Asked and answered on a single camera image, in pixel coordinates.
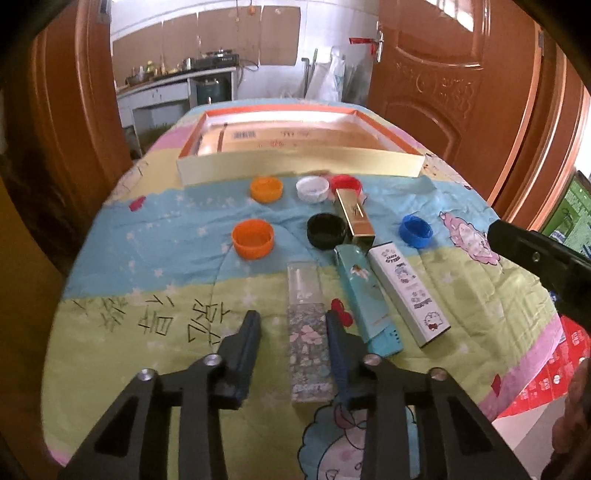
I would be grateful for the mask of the person's right hand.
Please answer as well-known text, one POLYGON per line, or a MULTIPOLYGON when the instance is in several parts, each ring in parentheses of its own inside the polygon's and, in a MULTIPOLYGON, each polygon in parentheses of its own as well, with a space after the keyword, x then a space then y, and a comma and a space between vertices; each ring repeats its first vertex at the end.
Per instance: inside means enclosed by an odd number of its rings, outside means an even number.
POLYGON ((587 358, 576 369, 568 387, 564 414, 553 425, 552 447, 557 454, 569 453, 589 429, 582 404, 589 364, 587 358))

